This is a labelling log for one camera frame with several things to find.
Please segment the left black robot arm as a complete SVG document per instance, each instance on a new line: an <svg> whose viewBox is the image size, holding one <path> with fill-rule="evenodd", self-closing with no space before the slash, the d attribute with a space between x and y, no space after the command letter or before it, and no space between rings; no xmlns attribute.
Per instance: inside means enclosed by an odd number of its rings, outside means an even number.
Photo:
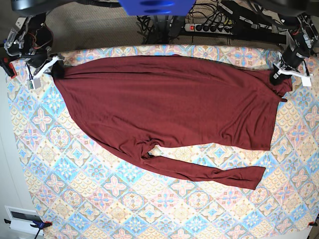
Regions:
<svg viewBox="0 0 319 239"><path fill-rule="evenodd" d="M311 20L311 16L302 13L298 16L279 15L283 24L289 26L286 39L287 48L279 53L279 60L273 64L270 82L281 84L292 76L299 77L302 85L310 87L314 76L309 72L306 59L314 54L314 47L319 41L319 33Z"/></svg>

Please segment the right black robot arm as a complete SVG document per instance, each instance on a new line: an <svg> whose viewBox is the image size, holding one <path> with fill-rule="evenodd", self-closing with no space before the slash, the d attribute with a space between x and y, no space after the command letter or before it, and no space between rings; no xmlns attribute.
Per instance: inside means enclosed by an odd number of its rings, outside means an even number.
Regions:
<svg viewBox="0 0 319 239"><path fill-rule="evenodd" d="M48 72L54 78L64 77L64 58L52 53L53 32L45 21L46 13L19 17L0 45L7 54L0 59L0 66L11 78L17 76L12 62L19 59L35 68L35 76Z"/></svg>

